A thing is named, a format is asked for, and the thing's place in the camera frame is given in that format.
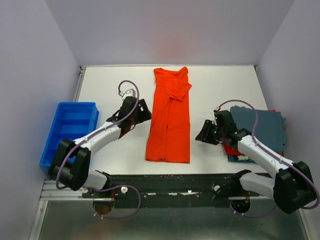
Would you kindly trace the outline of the orange t shirt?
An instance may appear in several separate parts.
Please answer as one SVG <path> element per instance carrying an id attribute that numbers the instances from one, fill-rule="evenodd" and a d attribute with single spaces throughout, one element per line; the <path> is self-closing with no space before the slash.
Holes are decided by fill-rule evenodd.
<path id="1" fill-rule="evenodd" d="M 190 106 L 188 68 L 154 69 L 155 91 L 145 159 L 190 163 Z"/>

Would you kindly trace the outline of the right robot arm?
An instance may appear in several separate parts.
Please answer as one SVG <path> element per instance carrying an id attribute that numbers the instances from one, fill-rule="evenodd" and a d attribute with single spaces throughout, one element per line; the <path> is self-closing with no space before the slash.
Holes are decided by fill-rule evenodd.
<path id="1" fill-rule="evenodd" d="M 307 164 L 283 157 L 257 140 L 251 131 L 238 129 L 228 110 L 215 111 L 214 117 L 215 120 L 205 120 L 195 139 L 211 145 L 226 144 L 253 159 L 269 174 L 265 177 L 249 170 L 238 172 L 230 183 L 234 195 L 255 192 L 274 200 L 286 214 L 320 204 L 320 193 Z"/>

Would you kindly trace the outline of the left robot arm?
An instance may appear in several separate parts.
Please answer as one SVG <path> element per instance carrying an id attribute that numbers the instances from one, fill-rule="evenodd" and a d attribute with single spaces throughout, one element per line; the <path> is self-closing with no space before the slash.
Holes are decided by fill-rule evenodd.
<path id="1" fill-rule="evenodd" d="M 149 121 L 152 114 L 144 99 L 125 97 L 122 106 L 93 132 L 75 140 L 64 139 L 58 145 L 48 174 L 57 189 L 77 191 L 89 188 L 101 198 L 107 197 L 111 185 L 108 175 L 91 170 L 91 158 L 106 145 L 119 140 L 137 124 Z"/>

